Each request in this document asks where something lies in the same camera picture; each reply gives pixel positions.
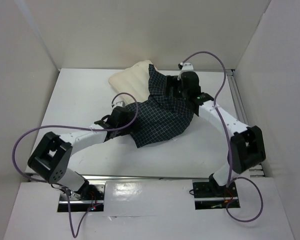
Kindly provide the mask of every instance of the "black checkered cloth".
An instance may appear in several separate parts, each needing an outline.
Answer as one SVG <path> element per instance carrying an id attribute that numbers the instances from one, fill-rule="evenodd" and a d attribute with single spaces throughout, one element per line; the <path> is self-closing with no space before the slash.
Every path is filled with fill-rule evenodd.
<path id="1" fill-rule="evenodd" d="M 170 140 L 182 134 L 190 125 L 194 113 L 182 98 L 173 97 L 173 89 L 166 95 L 167 77 L 149 64 L 148 88 L 150 95 L 145 102 L 138 102 L 139 113 L 130 133 L 137 148 Z M 125 107 L 136 112 L 136 103 Z"/>

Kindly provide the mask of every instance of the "cable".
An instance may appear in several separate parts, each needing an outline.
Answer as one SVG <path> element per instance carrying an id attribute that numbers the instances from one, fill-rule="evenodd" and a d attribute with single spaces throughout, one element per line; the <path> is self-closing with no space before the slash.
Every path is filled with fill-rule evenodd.
<path id="1" fill-rule="evenodd" d="M 75 233 L 75 230 L 74 230 L 74 226 L 73 226 L 73 223 L 72 223 L 72 216 L 71 216 L 71 204 L 70 204 L 70 197 L 69 197 L 69 192 L 68 192 L 68 189 L 66 187 L 62 187 L 64 193 L 65 193 L 65 196 L 66 196 L 66 200 L 67 200 L 67 205 L 68 205 L 68 216 L 69 216 L 69 224 L 70 224 L 70 229 L 71 229 L 71 233 L 72 233 L 72 236 L 73 238 L 77 238 L 78 235 L 79 235 L 79 230 L 80 230 L 80 226 L 81 226 L 81 223 L 82 221 L 84 220 L 85 216 L 91 211 L 93 210 L 96 206 L 98 205 L 101 205 L 102 203 L 97 203 L 91 207 L 88 207 L 88 209 L 86 210 L 86 212 L 83 214 L 83 216 L 81 217 L 80 221 L 79 221 L 79 225 L 78 225 L 78 228 L 76 230 L 76 233 Z"/>
<path id="2" fill-rule="evenodd" d="M 115 101 L 115 99 L 122 95 L 122 94 L 125 94 L 125 95 L 128 95 L 130 96 L 134 102 L 135 102 L 135 106 L 136 106 L 136 111 L 135 111 L 135 115 L 134 115 L 134 118 L 125 126 L 122 126 L 122 127 L 118 127 L 118 128 L 113 128 L 113 129 L 91 129 L 91 128 L 87 128 L 87 127 L 78 127 L 78 126 L 65 126 L 65 125 L 46 125 L 46 126 L 38 126 L 38 127 L 35 127 L 27 132 L 25 132 L 24 134 L 22 134 L 18 139 L 17 141 L 15 142 L 14 146 L 13 146 L 13 149 L 12 149 L 12 163 L 13 163 L 13 166 L 14 168 L 17 170 L 17 172 L 22 175 L 23 177 L 31 180 L 31 181 L 36 181 L 36 182 L 40 182 L 40 183 L 46 183 L 45 180 L 41 180 L 41 179 L 37 179 L 37 178 L 33 178 L 31 176 L 28 176 L 27 174 L 25 174 L 24 172 L 22 172 L 20 170 L 20 168 L 18 167 L 17 165 L 17 162 L 16 162 L 16 150 L 17 150 L 17 147 L 18 147 L 18 144 L 20 143 L 20 141 L 25 137 L 27 136 L 28 134 L 34 132 L 34 131 L 37 131 L 37 130 L 40 130 L 40 129 L 47 129 L 47 128 L 60 128 L 60 129 L 75 129 L 75 130 L 84 130 L 84 131 L 93 131 L 93 132 L 115 132 L 115 131 L 120 131 L 122 129 L 125 129 L 127 127 L 129 127 L 136 119 L 137 119 L 137 116 L 138 116 L 138 113 L 139 113 L 139 107 L 138 107 L 138 102 L 136 100 L 136 98 L 134 96 L 132 96 L 130 93 L 127 93 L 127 92 L 121 92 L 121 93 L 118 93 L 117 95 L 114 96 L 114 98 L 112 99 L 112 104 L 113 102 Z"/>
<path id="3" fill-rule="evenodd" d="M 224 63 L 221 61 L 221 59 L 219 57 L 217 57 L 215 54 L 213 54 L 209 51 L 197 51 L 197 52 L 191 54 L 190 56 L 188 56 L 185 60 L 183 60 L 183 62 L 181 62 L 180 65 L 183 66 L 183 64 L 186 61 L 188 61 L 190 58 L 192 58 L 193 56 L 198 55 L 198 54 L 209 54 L 209 55 L 213 56 L 221 64 L 221 67 L 222 67 L 222 70 L 223 70 L 223 81 L 222 81 L 221 87 L 219 88 L 219 90 L 217 91 L 217 93 L 214 96 L 213 105 L 214 105 L 214 108 L 216 110 L 216 113 L 218 114 L 218 116 L 221 120 L 222 127 L 223 127 L 224 133 L 225 133 L 226 142 L 227 142 L 228 149 L 229 149 L 229 151 L 228 151 L 229 152 L 228 160 L 229 160 L 230 171 L 229 171 L 229 174 L 228 174 L 228 181 L 227 181 L 227 184 L 226 184 L 226 187 L 228 188 L 229 187 L 229 182 L 231 180 L 231 172 L 232 172 L 232 168 L 233 168 L 233 157 L 232 157 L 230 137 L 229 137 L 229 133 L 228 133 L 228 130 L 227 130 L 227 126 L 226 126 L 224 118 L 222 117 L 222 115 L 221 115 L 221 113 L 220 113 L 220 111 L 217 107 L 217 98 L 218 98 L 219 94 L 221 93 L 222 89 L 224 88 L 224 86 L 226 84 L 226 81 L 227 81 L 227 71 L 226 71 L 226 67 L 225 67 Z"/>
<path id="4" fill-rule="evenodd" d="M 226 211 L 227 211 L 227 213 L 229 214 L 229 216 L 230 216 L 231 218 L 233 218 L 234 220 L 236 220 L 236 221 L 238 221 L 238 222 L 241 222 L 241 223 L 249 223 L 249 222 L 252 222 L 252 221 L 256 220 L 258 217 L 260 217 L 260 215 L 261 215 L 261 213 L 262 213 L 262 211 L 263 211 L 263 209 L 264 209 L 264 200 L 263 200 L 263 198 L 262 198 L 262 194 L 261 194 L 261 192 L 260 192 L 260 189 L 259 189 L 258 186 L 257 186 L 253 181 L 251 181 L 250 179 L 248 179 L 248 178 L 246 178 L 246 177 L 243 177 L 243 176 L 239 176 L 239 177 L 236 177 L 236 178 L 234 178 L 234 179 L 231 180 L 231 173 L 232 173 L 232 170 L 233 170 L 233 154 L 232 154 L 232 151 L 231 151 L 230 137 L 229 137 L 229 133 L 228 133 L 228 130 L 227 130 L 227 126 L 226 126 L 225 120 L 224 120 L 224 118 L 222 117 L 222 115 L 221 115 L 221 113 L 220 113 L 220 111 L 219 111 L 219 109 L 218 109 L 218 107 L 217 107 L 217 97 L 219 96 L 220 92 L 221 92 L 222 89 L 224 88 L 224 86 L 225 86 L 225 84 L 226 84 L 226 80 L 227 80 L 227 71 L 226 71 L 226 67 L 225 67 L 224 63 L 221 61 L 221 59 L 220 59 L 219 57 L 217 57 L 216 55 L 214 55 L 213 53 L 211 53 L 211 52 L 209 52 L 209 51 L 197 51 L 197 52 L 191 54 L 190 56 L 188 56 L 185 60 L 183 60 L 183 61 L 180 63 L 180 65 L 183 66 L 184 63 L 185 63 L 186 61 L 188 61 L 190 58 L 192 58 L 193 56 L 198 55 L 198 54 L 208 54 L 208 55 L 211 55 L 211 56 L 213 56 L 215 59 L 217 59 L 218 62 L 219 62 L 219 63 L 221 64 L 221 66 L 222 66 L 222 70 L 223 70 L 223 82 L 222 82 L 222 84 L 221 84 L 220 89 L 219 89 L 219 90 L 217 91 L 217 93 L 215 94 L 215 97 L 214 97 L 214 100 L 213 100 L 213 105 L 214 105 L 214 108 L 215 108 L 215 110 L 216 110 L 216 112 L 217 112 L 217 114 L 218 114 L 218 116 L 219 116 L 219 118 L 220 118 L 220 120 L 221 120 L 222 127 L 223 127 L 223 130 L 224 130 L 224 133 L 225 133 L 225 137 L 226 137 L 226 142 L 227 142 L 227 145 L 228 145 L 229 174 L 228 174 L 228 180 L 227 180 L 227 183 L 226 183 L 226 188 L 228 188 L 229 185 L 230 185 L 231 183 L 233 183 L 233 182 L 234 182 L 235 180 L 237 180 L 237 179 L 245 179 L 245 180 L 247 180 L 247 181 L 249 181 L 250 183 L 253 184 L 253 186 L 256 188 L 256 190 L 257 190 L 257 192 L 258 192 L 258 194 L 259 194 L 259 196 L 260 196 L 260 200 L 261 200 L 261 208 L 260 208 L 259 213 L 258 213 L 255 217 L 253 217 L 253 218 L 251 218 L 251 219 L 248 219 L 248 220 L 241 220 L 241 219 L 238 219 L 238 218 L 236 218 L 236 217 L 234 217 L 233 215 L 230 214 L 230 212 L 229 212 L 229 210 L 228 210 L 228 207 L 229 207 L 229 205 L 230 205 L 233 201 L 230 201 L 230 202 L 226 205 L 225 208 L 226 208 Z"/>
<path id="5" fill-rule="evenodd" d="M 50 186 L 51 186 L 53 189 L 61 190 L 61 188 L 54 187 L 54 184 L 55 184 L 55 185 L 58 185 L 58 186 L 61 186 L 61 187 L 64 187 L 63 185 L 61 185 L 61 184 L 59 184 L 59 183 L 53 183 L 53 184 L 50 184 Z"/>
<path id="6" fill-rule="evenodd" d="M 261 200 L 261 207 L 260 207 L 260 211 L 258 212 L 258 214 L 254 217 L 254 218 L 251 218 L 251 219 L 248 219 L 248 220 L 242 220 L 242 219 L 239 219 L 239 218 L 236 218 L 235 216 L 233 216 L 230 212 L 229 212 L 229 206 L 231 203 L 233 203 L 234 201 L 230 201 L 227 203 L 227 205 L 225 206 L 225 209 L 226 209 L 226 212 L 229 214 L 229 216 L 238 221 L 238 222 L 241 222 L 241 223 L 250 223 L 250 222 L 253 222 L 254 220 L 256 220 L 258 217 L 260 217 L 262 211 L 264 210 L 264 199 L 262 197 L 262 194 L 260 192 L 260 189 L 258 188 L 258 186 L 253 182 L 251 181 L 249 178 L 246 178 L 246 177 L 243 177 L 243 176 L 238 176 L 234 179 L 231 180 L 230 184 L 233 183 L 235 180 L 237 179 L 244 179 L 244 180 L 247 180 L 248 182 L 252 183 L 252 185 L 255 187 L 255 189 L 257 190 L 258 194 L 259 194 L 259 197 L 260 197 L 260 200 Z"/>

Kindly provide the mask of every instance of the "white pillow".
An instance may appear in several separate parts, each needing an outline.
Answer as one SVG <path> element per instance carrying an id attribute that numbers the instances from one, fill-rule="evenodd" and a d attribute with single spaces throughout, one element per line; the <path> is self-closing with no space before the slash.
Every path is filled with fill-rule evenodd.
<path id="1" fill-rule="evenodd" d="M 152 64 L 150 60 L 140 61 L 132 67 L 112 75 L 108 82 L 117 93 L 129 93 L 142 103 L 148 100 L 150 95 L 148 89 L 149 64 Z M 134 100 L 127 95 L 121 97 L 125 104 L 134 103 Z"/>

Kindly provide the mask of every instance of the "plaid fabric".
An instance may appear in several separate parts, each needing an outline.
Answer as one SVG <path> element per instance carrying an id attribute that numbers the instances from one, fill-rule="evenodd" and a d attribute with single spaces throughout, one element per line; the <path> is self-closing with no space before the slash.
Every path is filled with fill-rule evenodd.
<path id="1" fill-rule="evenodd" d="M 148 100 L 138 103 L 139 113 L 135 130 L 130 135 L 137 148 L 148 144 L 170 140 L 182 134 L 190 125 L 194 113 L 186 107 L 182 98 L 173 97 L 173 89 L 166 96 L 166 76 L 149 64 Z M 136 103 L 125 107 L 136 112 Z"/>

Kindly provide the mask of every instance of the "white wall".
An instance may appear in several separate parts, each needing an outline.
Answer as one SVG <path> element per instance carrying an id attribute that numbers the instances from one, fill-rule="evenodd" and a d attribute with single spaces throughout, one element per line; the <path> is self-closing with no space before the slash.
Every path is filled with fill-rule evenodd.
<path id="1" fill-rule="evenodd" d="M 0 239 L 3 239 L 22 179 L 14 170 L 14 142 L 40 125 L 58 71 L 13 0 L 0 0 Z M 17 157 L 25 169 L 35 134 Z"/>
<path id="2" fill-rule="evenodd" d="M 270 0 L 26 0 L 58 68 L 127 68 L 150 59 L 176 69 L 200 50 L 229 69 Z M 196 57 L 196 69 L 221 69 Z"/>
<path id="3" fill-rule="evenodd" d="M 263 130 L 266 161 L 300 240 L 300 0 L 271 1 L 235 78 L 249 123 Z"/>

